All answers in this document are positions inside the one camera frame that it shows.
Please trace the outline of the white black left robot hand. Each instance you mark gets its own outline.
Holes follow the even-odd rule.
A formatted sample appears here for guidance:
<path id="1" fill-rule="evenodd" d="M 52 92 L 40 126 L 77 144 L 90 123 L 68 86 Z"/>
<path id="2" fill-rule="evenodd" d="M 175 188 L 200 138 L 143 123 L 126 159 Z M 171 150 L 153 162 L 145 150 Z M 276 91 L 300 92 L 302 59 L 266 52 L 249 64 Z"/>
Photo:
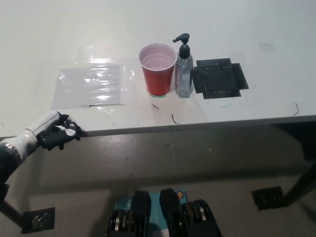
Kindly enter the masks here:
<path id="1" fill-rule="evenodd" d="M 38 147 L 47 150 L 59 147 L 62 150 L 66 143 L 80 140 L 83 135 L 83 129 L 70 115 L 53 111 L 24 129 L 21 135 L 2 140 L 0 147 L 8 149 L 19 161 L 23 161 Z"/>

